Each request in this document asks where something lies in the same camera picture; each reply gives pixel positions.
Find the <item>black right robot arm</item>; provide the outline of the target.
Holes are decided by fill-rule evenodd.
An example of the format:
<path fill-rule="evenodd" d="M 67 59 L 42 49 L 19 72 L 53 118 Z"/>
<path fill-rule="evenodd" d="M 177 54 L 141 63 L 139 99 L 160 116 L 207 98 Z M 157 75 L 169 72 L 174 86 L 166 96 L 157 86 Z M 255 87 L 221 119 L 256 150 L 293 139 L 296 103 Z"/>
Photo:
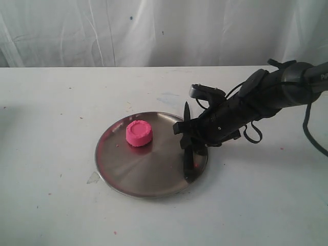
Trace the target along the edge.
<path fill-rule="evenodd" d="M 275 116 L 281 109 L 309 105 L 327 91 L 327 63 L 313 66 L 295 60 L 279 63 L 274 72 L 259 69 L 234 88 L 235 94 L 201 84 L 193 84 L 190 96 L 209 103 L 197 118 L 186 114 L 173 125 L 174 134 L 216 147 L 240 137 L 248 123 Z"/>

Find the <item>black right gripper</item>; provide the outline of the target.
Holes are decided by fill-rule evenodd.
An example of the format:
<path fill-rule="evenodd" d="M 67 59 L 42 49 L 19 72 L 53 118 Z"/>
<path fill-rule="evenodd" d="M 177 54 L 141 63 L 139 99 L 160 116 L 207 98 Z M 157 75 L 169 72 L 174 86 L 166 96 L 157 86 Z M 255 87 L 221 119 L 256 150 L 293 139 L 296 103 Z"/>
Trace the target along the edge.
<path fill-rule="evenodd" d="M 218 106 L 202 113 L 198 120 L 178 121 L 173 125 L 173 133 L 183 134 L 180 147 L 201 149 L 205 144 L 219 145 L 228 135 L 259 116 L 259 111 L 239 96 L 233 96 Z M 189 135 L 200 135 L 205 144 Z"/>

